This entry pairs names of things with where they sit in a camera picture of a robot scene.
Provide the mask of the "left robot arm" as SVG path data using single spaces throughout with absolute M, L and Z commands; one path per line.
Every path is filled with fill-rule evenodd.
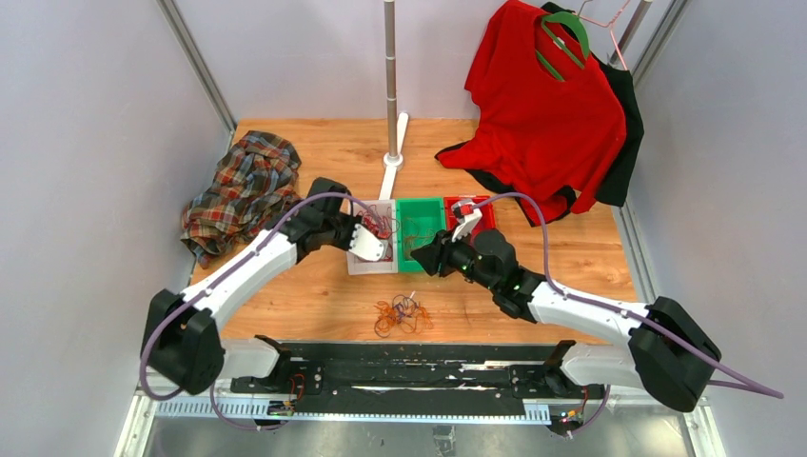
M 219 379 L 252 377 L 269 393 L 284 391 L 291 367 L 278 343 L 255 336 L 225 340 L 222 329 L 236 311 L 275 277 L 323 246 L 368 261 L 379 260 L 383 243 L 358 215 L 344 212 L 349 201 L 366 214 L 369 205 L 344 185 L 317 178 L 305 199 L 273 217 L 255 239 L 205 280 L 180 292 L 162 289 L 150 300 L 140 355 L 139 382 L 150 398 L 170 399 L 148 384 L 154 370 L 177 388 L 197 395 Z

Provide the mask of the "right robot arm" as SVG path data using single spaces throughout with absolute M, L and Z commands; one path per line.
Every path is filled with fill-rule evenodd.
M 588 385 L 642 388 L 662 405 L 692 411 L 721 358 L 717 345 L 677 301 L 620 302 L 565 287 L 521 266 L 515 248 L 496 229 L 473 242 L 441 230 L 411 252 L 431 276 L 459 273 L 486 288 L 493 303 L 514 319 L 572 328 L 602 345 L 561 344 L 543 374 L 546 388 L 565 397 Z

